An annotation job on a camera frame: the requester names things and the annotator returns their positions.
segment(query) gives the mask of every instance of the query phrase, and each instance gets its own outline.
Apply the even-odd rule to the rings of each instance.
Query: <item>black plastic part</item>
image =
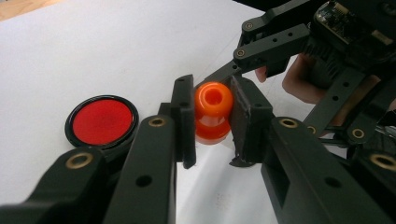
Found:
[[[118,138],[117,140],[115,140],[111,143],[98,146],[98,145],[87,144],[87,143],[79,140],[75,136],[74,131],[73,131],[73,121],[74,121],[74,118],[76,117],[76,114],[78,114],[78,112],[84,106],[89,105],[96,101],[100,101],[100,100],[115,100],[115,101],[119,101],[119,102],[125,104],[131,111],[134,120],[133,120],[131,126],[129,127],[128,131],[125,134],[123,134],[120,138]],[[129,102],[128,100],[126,100],[122,97],[115,96],[115,95],[100,95],[100,96],[92,97],[92,98],[82,102],[75,109],[73,109],[73,111],[70,113],[69,117],[67,117],[66,124],[64,125],[64,132],[66,134],[66,138],[75,147],[97,147],[97,148],[107,149],[107,148],[119,146],[123,143],[131,144],[131,142],[133,141],[133,132],[134,132],[134,129],[137,127],[138,123],[139,123],[139,114],[137,112],[136,107],[131,102]]]
[[[167,116],[141,122],[105,224],[176,222],[175,129]]]
[[[219,70],[206,77],[204,81],[195,86],[195,89],[198,89],[201,85],[211,81],[221,82],[226,86],[230,86],[232,76],[242,76],[241,68],[234,61],[226,63]]]
[[[361,148],[364,150],[380,150],[383,153],[396,156],[396,126],[381,127],[377,126],[374,136],[364,144]]]
[[[119,146],[102,150],[102,153],[105,156],[107,169],[110,174],[110,179],[108,181],[110,185],[117,183],[117,180],[120,177],[120,171],[122,170],[122,166],[130,148],[131,142],[125,142]]]
[[[307,0],[234,0],[244,5],[255,7],[258,10],[265,11],[263,19],[264,21],[271,21],[274,16],[280,18],[279,21],[274,20],[272,23],[274,26],[279,25],[280,22],[303,23],[310,20],[309,16],[313,15],[314,12],[323,5],[326,0],[321,1],[307,1]],[[396,33],[394,27],[396,27],[395,19],[395,8],[396,2],[393,0],[371,0],[366,4],[362,4],[359,0],[337,0],[344,7],[351,10],[354,14],[366,21],[375,29],[381,33],[387,35],[391,39],[396,39]]]
[[[242,34],[247,39],[263,32],[264,36],[273,35],[298,24],[307,25],[312,20],[315,11],[325,3],[325,0],[292,0],[281,6],[266,10],[259,18],[245,21],[242,24]]]
[[[235,153],[242,161],[262,162],[268,127],[274,117],[273,108],[262,92],[249,79],[233,77],[233,110],[230,125]]]
[[[300,121],[275,118],[262,177],[279,223],[392,223]]]
[[[324,55],[323,53],[321,53],[319,55],[315,55],[312,53],[308,53],[308,55],[316,59],[315,65],[312,67],[312,70],[308,77],[309,82],[320,89],[329,89],[330,86],[334,83],[335,78],[339,75],[340,65],[342,63],[340,61],[333,61],[333,59],[337,59],[334,54]]]
[[[367,142],[375,133],[378,122],[387,114],[390,103],[396,98],[396,76],[379,82],[350,114],[344,136],[352,143]]]
[[[332,118],[365,77],[366,75],[350,67],[342,70],[327,90],[324,98],[320,100],[304,120],[306,126],[315,129],[316,137],[322,135]]]
[[[301,52],[309,37],[309,30],[300,24],[279,33],[237,48],[233,60],[242,73],[267,66],[271,77],[286,70],[291,56]]]
[[[158,112],[176,124],[176,160],[182,161],[185,169],[196,163],[194,108],[193,77],[187,75],[175,80],[171,103],[161,103]]]
[[[66,163],[76,155],[92,156],[87,165],[68,168]],[[84,162],[84,156],[75,163]],[[77,148],[64,153],[41,177],[35,190],[24,202],[0,207],[0,223],[88,223],[106,197],[108,174],[105,159],[99,150]]]
[[[396,157],[395,151],[389,154],[377,150],[359,150],[348,171],[355,177],[359,184],[369,193],[372,198],[388,213],[396,222]],[[381,156],[380,165],[393,165],[394,169],[383,168],[373,163],[372,156]]]

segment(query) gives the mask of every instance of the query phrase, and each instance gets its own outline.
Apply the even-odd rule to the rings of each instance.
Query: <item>white table surface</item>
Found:
[[[64,122],[93,96],[114,94],[143,119],[170,102],[177,77],[202,81],[232,59],[241,24],[262,12],[230,0],[65,0],[0,22],[0,204],[20,203],[72,149]],[[277,116],[312,108],[259,83]],[[178,166],[177,223],[276,223],[260,165],[238,169],[229,136],[197,143],[197,163]]]

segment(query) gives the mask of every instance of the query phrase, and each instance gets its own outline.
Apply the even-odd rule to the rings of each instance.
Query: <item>orange plastic object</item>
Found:
[[[221,83],[207,82],[195,92],[195,138],[213,145],[230,131],[228,117],[233,108],[233,95]]]

